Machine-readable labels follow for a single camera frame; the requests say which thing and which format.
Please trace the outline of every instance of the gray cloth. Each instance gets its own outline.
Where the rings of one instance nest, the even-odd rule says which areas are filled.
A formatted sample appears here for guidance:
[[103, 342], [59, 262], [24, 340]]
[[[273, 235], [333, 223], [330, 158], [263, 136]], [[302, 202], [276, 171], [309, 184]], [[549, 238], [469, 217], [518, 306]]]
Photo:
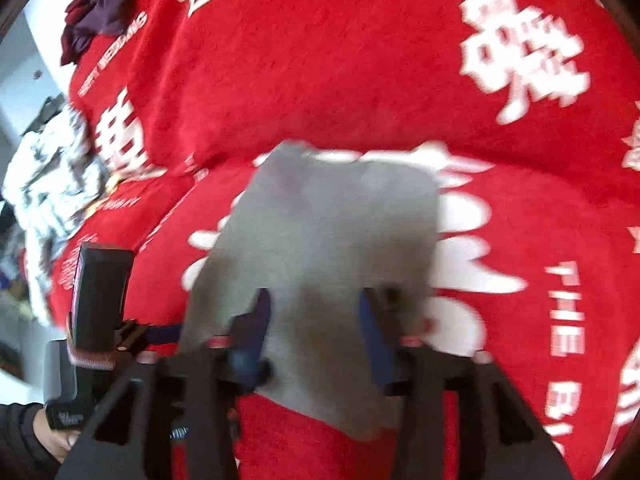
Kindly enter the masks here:
[[283, 143], [242, 196], [198, 276], [180, 350], [226, 332], [259, 287], [273, 298], [259, 393], [357, 439], [396, 423], [372, 384], [357, 318], [365, 286], [401, 286], [414, 333], [436, 243], [436, 183], [385, 162], [330, 164]]

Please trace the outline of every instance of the red bedding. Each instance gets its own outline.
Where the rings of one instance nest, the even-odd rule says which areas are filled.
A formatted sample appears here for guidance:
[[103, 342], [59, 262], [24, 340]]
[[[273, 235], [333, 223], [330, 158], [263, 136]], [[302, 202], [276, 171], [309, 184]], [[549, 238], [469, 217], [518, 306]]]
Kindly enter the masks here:
[[[70, 97], [113, 169], [166, 173], [121, 186], [69, 244], [55, 319], [90, 238], [138, 252], [127, 316], [182, 320], [254, 158], [283, 139], [399, 150], [412, 164], [441, 150], [438, 297], [424, 339], [492, 352], [575, 478], [590, 478], [640, 406], [640, 70], [596, 0], [137, 7], [123, 37], [94, 40]], [[454, 155], [408, 153], [430, 140]], [[388, 471], [389, 435], [354, 443], [259, 397], [242, 414], [242, 478]]]

